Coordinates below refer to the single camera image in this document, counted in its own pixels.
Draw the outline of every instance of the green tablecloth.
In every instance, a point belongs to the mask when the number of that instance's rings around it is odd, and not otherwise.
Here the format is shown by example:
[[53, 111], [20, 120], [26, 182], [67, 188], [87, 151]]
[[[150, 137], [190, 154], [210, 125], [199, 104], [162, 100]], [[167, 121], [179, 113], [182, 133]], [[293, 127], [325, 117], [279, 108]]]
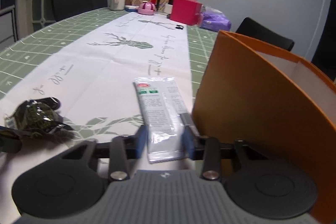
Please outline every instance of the green tablecloth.
[[[21, 79], [52, 54], [90, 31], [126, 15], [126, 11], [101, 8], [54, 23], [0, 53], [0, 99]], [[217, 33], [188, 26], [190, 68], [195, 97], [207, 66]]]

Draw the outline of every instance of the purple tissue pack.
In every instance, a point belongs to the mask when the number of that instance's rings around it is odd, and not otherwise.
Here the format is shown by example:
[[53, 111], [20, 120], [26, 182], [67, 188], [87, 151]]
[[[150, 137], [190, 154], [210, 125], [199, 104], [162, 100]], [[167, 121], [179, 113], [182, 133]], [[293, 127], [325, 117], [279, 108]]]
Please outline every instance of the purple tissue pack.
[[219, 30], [229, 31], [231, 29], [231, 22], [224, 14], [203, 12], [201, 13], [198, 26], [214, 32], [218, 32]]

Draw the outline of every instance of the metal screw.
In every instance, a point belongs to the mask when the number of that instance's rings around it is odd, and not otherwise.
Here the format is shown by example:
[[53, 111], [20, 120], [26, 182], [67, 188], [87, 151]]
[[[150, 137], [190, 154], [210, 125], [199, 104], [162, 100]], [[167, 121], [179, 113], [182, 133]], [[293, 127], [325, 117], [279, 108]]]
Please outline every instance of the metal screw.
[[127, 173], [123, 171], [115, 171], [111, 173], [110, 176], [115, 180], [124, 180], [125, 178], [127, 178]]
[[219, 178], [219, 173], [217, 173], [216, 171], [205, 171], [203, 173], [203, 177], [205, 177], [208, 180], [214, 180], [214, 179], [218, 179]]

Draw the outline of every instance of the black circular pad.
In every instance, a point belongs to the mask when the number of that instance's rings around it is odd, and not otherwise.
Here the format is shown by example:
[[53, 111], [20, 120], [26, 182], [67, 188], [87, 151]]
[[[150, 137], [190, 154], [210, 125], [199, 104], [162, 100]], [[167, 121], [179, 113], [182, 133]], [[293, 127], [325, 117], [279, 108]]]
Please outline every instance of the black circular pad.
[[102, 179], [78, 160], [45, 162], [19, 176], [12, 197], [20, 213], [58, 218], [86, 210], [104, 193]]
[[275, 160], [250, 160], [228, 178], [225, 188], [239, 207], [269, 219], [308, 212], [318, 192], [315, 182], [302, 170]]

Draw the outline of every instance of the small black object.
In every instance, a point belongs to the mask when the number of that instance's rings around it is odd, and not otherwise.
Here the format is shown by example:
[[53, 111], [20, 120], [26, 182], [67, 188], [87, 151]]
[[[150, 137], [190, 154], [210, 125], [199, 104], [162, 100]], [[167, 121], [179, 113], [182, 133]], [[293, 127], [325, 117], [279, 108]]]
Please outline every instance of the small black object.
[[61, 107], [61, 102], [55, 97], [47, 97], [35, 100], [36, 102], [41, 102], [48, 105], [52, 110], [58, 110]]
[[173, 3], [174, 3], [174, 0], [168, 0], [169, 5], [173, 5]]
[[107, 0], [51, 0], [51, 7], [56, 21], [84, 12], [107, 7]]
[[240, 24], [236, 33], [247, 35], [248, 37], [253, 37], [261, 41], [265, 41], [274, 46], [283, 48], [285, 50], [291, 51], [294, 47], [294, 41], [282, 37], [281, 35], [267, 29], [263, 25], [254, 21], [253, 19], [246, 17], [243, 22]]

